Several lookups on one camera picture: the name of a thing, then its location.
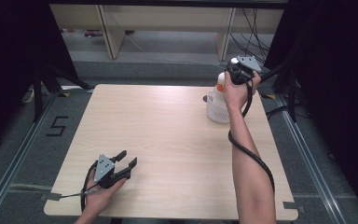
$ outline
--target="person's right hand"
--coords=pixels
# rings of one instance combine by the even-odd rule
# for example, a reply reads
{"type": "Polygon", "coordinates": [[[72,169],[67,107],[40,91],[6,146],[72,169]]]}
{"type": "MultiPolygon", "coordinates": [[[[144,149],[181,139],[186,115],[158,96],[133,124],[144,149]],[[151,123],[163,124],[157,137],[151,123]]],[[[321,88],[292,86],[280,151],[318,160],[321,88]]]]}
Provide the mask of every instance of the person's right hand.
{"type": "MultiPolygon", "coordinates": [[[[256,71],[254,71],[253,74],[254,77],[252,78],[252,81],[249,81],[248,83],[252,86],[252,94],[255,94],[255,91],[260,84],[261,77],[256,71]]],[[[245,83],[235,85],[231,81],[229,72],[225,72],[225,102],[228,110],[241,111],[242,107],[248,101],[248,94],[248,89],[245,83]]]]}

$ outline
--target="cable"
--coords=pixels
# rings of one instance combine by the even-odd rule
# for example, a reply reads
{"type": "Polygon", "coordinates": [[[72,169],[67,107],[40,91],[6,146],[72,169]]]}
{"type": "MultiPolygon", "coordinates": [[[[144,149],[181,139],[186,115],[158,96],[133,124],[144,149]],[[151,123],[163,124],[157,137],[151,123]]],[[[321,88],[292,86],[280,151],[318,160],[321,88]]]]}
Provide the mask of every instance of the cable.
{"type": "MultiPolygon", "coordinates": [[[[83,185],[83,189],[81,190],[81,193],[83,194],[84,192],[86,192],[87,190],[89,189],[92,189],[94,188],[96,185],[92,186],[91,188],[87,189],[87,184],[89,183],[89,178],[90,178],[90,173],[91,171],[97,167],[97,164],[98,164],[98,161],[95,161],[91,167],[89,168],[89,171],[87,172],[87,175],[86,175],[86,179],[84,180],[84,185],[83,185]]],[[[81,206],[81,212],[84,211],[84,208],[86,207],[86,197],[85,195],[82,195],[80,197],[80,206],[81,206]]]]}
{"type": "Polygon", "coordinates": [[[266,115],[268,115],[267,119],[270,119],[272,115],[274,115],[276,112],[279,112],[279,111],[287,111],[288,110],[288,106],[287,105],[283,105],[283,106],[280,106],[278,108],[275,108],[269,112],[266,113],[266,115]]]}
{"type": "Polygon", "coordinates": [[[231,35],[232,39],[234,40],[234,42],[237,44],[237,46],[238,46],[241,50],[243,50],[244,52],[248,52],[248,53],[251,54],[252,56],[255,56],[255,58],[256,58],[259,62],[264,63],[264,60],[263,60],[262,58],[258,57],[257,55],[254,55],[250,50],[248,50],[248,49],[246,49],[244,46],[242,46],[242,45],[234,38],[234,36],[233,36],[232,34],[230,34],[230,35],[231,35]]]}
{"type": "Polygon", "coordinates": [[[50,186],[27,185],[27,184],[11,184],[9,190],[24,190],[24,191],[51,191],[50,186]]]}
{"type": "Polygon", "coordinates": [[[135,41],[133,41],[129,36],[127,36],[125,32],[123,32],[123,34],[124,36],[126,36],[126,38],[130,40],[130,42],[132,42],[133,45],[135,45],[136,48],[140,49],[142,52],[146,52],[143,48],[139,47],[139,45],[137,45],[135,41]]]}
{"type": "Polygon", "coordinates": [[[249,39],[247,39],[246,37],[244,37],[244,35],[242,35],[242,37],[248,42],[248,45],[247,45],[246,49],[249,47],[249,43],[251,43],[252,37],[254,36],[256,41],[257,41],[257,44],[258,44],[258,45],[255,45],[255,46],[259,48],[261,56],[263,57],[263,61],[265,61],[265,59],[267,57],[267,54],[266,54],[266,52],[264,50],[265,50],[265,48],[267,50],[269,50],[269,47],[266,44],[264,44],[263,41],[261,41],[260,38],[258,37],[257,22],[256,22],[256,20],[257,20],[257,9],[254,8],[254,24],[253,25],[250,23],[244,8],[242,9],[242,12],[243,12],[243,15],[245,16],[246,21],[248,22],[249,27],[251,28],[251,36],[250,36],[249,39]]]}
{"type": "MultiPolygon", "coordinates": [[[[249,108],[252,104],[253,101],[253,86],[254,83],[251,80],[252,85],[249,85],[248,82],[245,82],[246,84],[246,88],[248,91],[248,101],[246,103],[245,108],[243,109],[242,112],[242,116],[245,117],[246,114],[249,111],[249,108]]],[[[250,158],[252,158],[253,160],[255,160],[260,166],[261,168],[267,173],[269,181],[271,182],[271,186],[272,186],[272,190],[275,193],[275,183],[274,183],[274,177],[272,175],[272,172],[270,171],[269,167],[261,160],[260,157],[258,157],[257,155],[254,154],[254,152],[252,152],[251,150],[249,150],[248,148],[244,147],[243,145],[241,145],[240,143],[238,143],[234,137],[231,134],[231,130],[228,132],[228,140],[231,142],[232,145],[234,145],[238,150],[242,151],[243,153],[245,153],[246,155],[248,155],[250,158]]]]}

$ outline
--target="wooden table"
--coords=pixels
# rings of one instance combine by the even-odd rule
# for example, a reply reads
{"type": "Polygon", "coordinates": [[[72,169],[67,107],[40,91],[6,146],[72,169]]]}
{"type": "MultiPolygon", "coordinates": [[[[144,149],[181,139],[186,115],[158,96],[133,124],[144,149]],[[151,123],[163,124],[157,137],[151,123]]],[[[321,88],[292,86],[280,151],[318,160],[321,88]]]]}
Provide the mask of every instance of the wooden table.
{"type": "MultiPolygon", "coordinates": [[[[212,87],[99,85],[92,94],[52,192],[83,186],[101,153],[135,157],[131,179],[102,213],[107,217],[238,219],[231,171],[229,124],[206,116],[203,97],[212,87]]],[[[257,95],[246,117],[262,159],[275,178],[277,219],[295,220],[282,162],[257,95]]],[[[45,213],[79,216],[79,198],[48,201],[45,213]]]]}

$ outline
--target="bottle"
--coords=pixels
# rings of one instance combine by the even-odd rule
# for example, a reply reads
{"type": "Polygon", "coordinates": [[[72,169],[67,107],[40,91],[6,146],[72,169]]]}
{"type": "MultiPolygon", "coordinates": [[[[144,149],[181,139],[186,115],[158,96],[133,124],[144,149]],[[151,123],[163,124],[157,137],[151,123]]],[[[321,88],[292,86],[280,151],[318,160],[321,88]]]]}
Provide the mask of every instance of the bottle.
{"type": "Polygon", "coordinates": [[[220,73],[217,77],[216,90],[220,92],[225,91],[225,73],[220,73]]]}
{"type": "Polygon", "coordinates": [[[220,107],[226,108],[225,102],[225,73],[220,73],[217,77],[217,83],[214,87],[214,99],[213,102],[220,107]]]}

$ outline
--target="forearm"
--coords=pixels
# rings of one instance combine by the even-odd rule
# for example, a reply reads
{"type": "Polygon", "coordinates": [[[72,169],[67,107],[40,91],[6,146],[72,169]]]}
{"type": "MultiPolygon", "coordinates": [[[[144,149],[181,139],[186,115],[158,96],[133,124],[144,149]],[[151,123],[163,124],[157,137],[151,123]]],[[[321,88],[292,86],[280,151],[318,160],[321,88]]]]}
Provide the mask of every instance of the forearm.
{"type": "Polygon", "coordinates": [[[98,217],[99,214],[95,212],[89,211],[86,209],[83,211],[83,214],[79,217],[79,219],[75,222],[75,224],[91,224],[98,217]]]}
{"type": "MultiPolygon", "coordinates": [[[[240,111],[229,109],[232,137],[259,156],[255,142],[240,111]]],[[[233,179],[240,223],[275,223],[275,202],[269,177],[244,152],[232,147],[233,179]]]]}

